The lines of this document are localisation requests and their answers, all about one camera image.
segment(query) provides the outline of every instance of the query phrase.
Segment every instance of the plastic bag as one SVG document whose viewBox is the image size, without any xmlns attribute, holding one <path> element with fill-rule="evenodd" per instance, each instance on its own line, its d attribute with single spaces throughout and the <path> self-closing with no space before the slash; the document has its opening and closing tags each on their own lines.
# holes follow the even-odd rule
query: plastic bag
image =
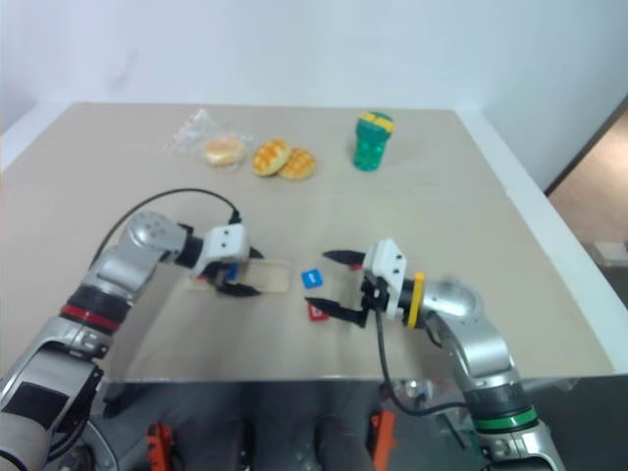
<svg viewBox="0 0 628 471">
<path fill-rule="evenodd" d="M 235 170 L 252 155 L 255 147 L 255 139 L 250 134 L 220 124 L 201 108 L 177 131 L 167 153 L 215 168 Z"/>
</svg>

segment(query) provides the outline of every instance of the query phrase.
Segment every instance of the red block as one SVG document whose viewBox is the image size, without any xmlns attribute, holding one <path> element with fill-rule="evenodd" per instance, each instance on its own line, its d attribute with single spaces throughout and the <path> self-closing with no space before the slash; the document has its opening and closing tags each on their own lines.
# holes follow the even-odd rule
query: red block
<svg viewBox="0 0 628 471">
<path fill-rule="evenodd" d="M 321 311 L 320 309 L 315 308 L 313 305 L 308 304 L 307 305 L 307 313 L 310 316 L 310 322 L 321 322 L 321 321 L 327 321 L 330 316 L 328 316 L 327 314 L 325 314 L 323 311 Z"/>
</svg>

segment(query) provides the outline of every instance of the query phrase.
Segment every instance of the green bottle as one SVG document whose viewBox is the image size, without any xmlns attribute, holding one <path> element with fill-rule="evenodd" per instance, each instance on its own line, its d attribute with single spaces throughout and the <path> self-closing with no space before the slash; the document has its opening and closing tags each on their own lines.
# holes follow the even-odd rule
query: green bottle
<svg viewBox="0 0 628 471">
<path fill-rule="evenodd" d="M 370 172 L 376 170 L 384 157 L 386 142 L 394 131 L 393 119 L 379 111 L 365 111 L 357 121 L 353 165 Z"/>
</svg>

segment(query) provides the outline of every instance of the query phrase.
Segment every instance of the white wall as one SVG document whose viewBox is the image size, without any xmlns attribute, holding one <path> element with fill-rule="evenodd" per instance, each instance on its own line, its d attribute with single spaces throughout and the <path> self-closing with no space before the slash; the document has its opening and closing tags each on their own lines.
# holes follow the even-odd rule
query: white wall
<svg viewBox="0 0 628 471">
<path fill-rule="evenodd" d="M 11 3 L 3 108 L 6 90 L 31 101 L 478 105 L 542 186 L 628 91 L 625 0 Z"/>
</svg>

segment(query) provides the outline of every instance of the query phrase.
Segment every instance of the beige table surface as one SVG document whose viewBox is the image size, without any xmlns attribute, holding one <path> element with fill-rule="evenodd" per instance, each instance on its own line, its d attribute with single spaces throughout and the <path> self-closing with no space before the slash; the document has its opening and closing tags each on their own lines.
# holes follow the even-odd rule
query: beige table surface
<svg viewBox="0 0 628 471">
<path fill-rule="evenodd" d="M 346 295 L 333 248 L 366 249 L 391 236 L 411 270 L 455 275 L 484 297 L 525 377 L 611 373 L 610 363 L 473 140 L 449 111 L 390 110 L 397 132 L 382 168 L 357 171 L 349 147 L 360 110 L 209 107 L 259 139 L 282 137 L 320 159 L 293 183 L 247 165 L 216 171 L 164 149 L 193 105 L 78 104 L 9 167 L 0 199 L 2 369 L 83 276 L 100 238 L 140 199 L 176 186 L 221 192 L 239 206 L 251 242 L 287 260 L 287 294 L 250 299 L 191 292 L 163 267 L 116 336 L 112 379 L 379 378 L 373 319 L 365 330 L 309 322 L 305 294 Z M 229 211 L 200 195 L 152 206 L 204 233 Z M 318 267 L 324 288 L 306 291 Z M 387 324 L 392 373 L 444 377 L 441 353 L 420 332 Z"/>
</svg>

